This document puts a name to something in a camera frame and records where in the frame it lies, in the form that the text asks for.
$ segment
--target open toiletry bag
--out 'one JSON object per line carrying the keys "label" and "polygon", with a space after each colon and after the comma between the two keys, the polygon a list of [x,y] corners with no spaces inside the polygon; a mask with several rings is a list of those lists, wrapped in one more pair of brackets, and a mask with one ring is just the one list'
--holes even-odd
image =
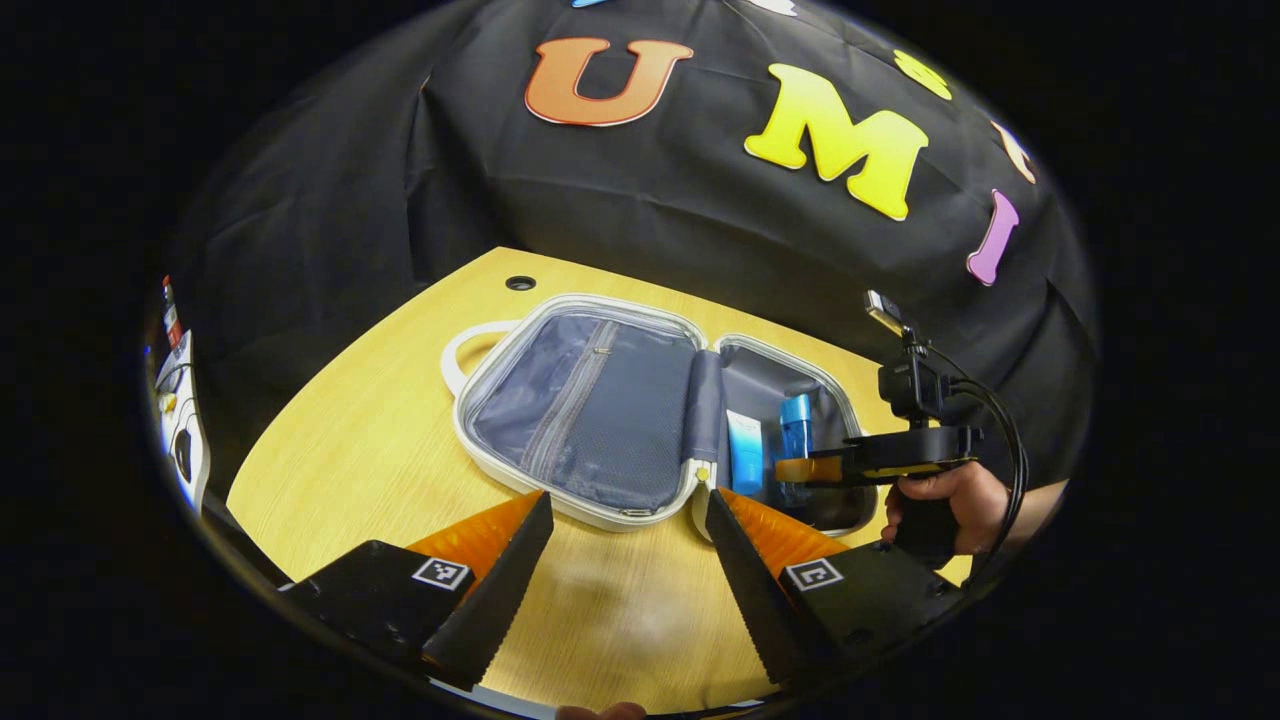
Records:
{"label": "open toiletry bag", "polygon": [[[507,334],[465,375],[458,348],[494,332]],[[726,411],[760,421],[763,483],[749,497],[831,536],[861,528],[876,510],[876,488],[780,489],[772,468],[788,396],[809,395],[815,448],[863,432],[835,378],[746,336],[710,345],[698,325],[664,310],[559,295],[522,320],[460,333],[440,372],[458,439],[480,469],[520,492],[548,491],[556,510],[596,528],[637,530],[692,496],[694,523],[707,537],[708,492],[733,487]]]}

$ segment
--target pink letter i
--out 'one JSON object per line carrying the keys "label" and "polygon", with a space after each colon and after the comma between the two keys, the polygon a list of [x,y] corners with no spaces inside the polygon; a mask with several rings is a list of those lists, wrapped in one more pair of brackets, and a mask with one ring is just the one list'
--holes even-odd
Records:
{"label": "pink letter i", "polygon": [[996,201],[996,211],[991,215],[987,236],[982,238],[978,251],[970,252],[969,260],[965,261],[969,274],[988,287],[996,282],[996,265],[1000,264],[1005,246],[1009,245],[1009,234],[1018,225],[1018,210],[1014,210],[1014,204],[998,190],[992,190],[991,196]]}

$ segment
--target table grommet hole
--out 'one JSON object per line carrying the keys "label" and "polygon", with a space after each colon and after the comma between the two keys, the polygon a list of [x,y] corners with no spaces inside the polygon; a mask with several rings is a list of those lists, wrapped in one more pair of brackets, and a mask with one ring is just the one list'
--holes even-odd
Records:
{"label": "table grommet hole", "polygon": [[532,290],[538,281],[529,275],[512,275],[507,278],[507,287],[516,291]]}

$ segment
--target hand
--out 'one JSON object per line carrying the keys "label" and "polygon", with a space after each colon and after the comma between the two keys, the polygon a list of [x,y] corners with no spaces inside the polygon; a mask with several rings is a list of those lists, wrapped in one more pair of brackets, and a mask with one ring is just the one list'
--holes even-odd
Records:
{"label": "hand", "polygon": [[634,702],[618,702],[600,712],[563,705],[556,708],[556,720],[644,720],[649,714]]}
{"label": "hand", "polygon": [[[1009,489],[978,462],[965,462],[923,480],[900,478],[895,489],[913,500],[951,498],[951,512],[960,525],[956,555],[989,551],[1009,507]],[[890,492],[884,505],[888,525],[881,530],[881,537],[893,542],[902,521],[897,492]]]}

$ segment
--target yellow letter m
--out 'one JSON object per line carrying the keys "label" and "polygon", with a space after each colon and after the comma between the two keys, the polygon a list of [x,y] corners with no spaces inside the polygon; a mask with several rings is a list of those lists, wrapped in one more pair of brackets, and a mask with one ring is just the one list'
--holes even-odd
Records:
{"label": "yellow letter m", "polygon": [[867,158],[863,170],[849,178],[849,193],[895,220],[905,219],[906,186],[915,158],[929,145],[924,131],[890,110],[855,126],[828,79],[777,63],[769,65],[769,73],[782,81],[782,87],[769,124],[763,133],[746,138],[746,151],[783,168],[800,169],[808,160],[800,150],[800,138],[808,129],[818,177],[831,182]]}

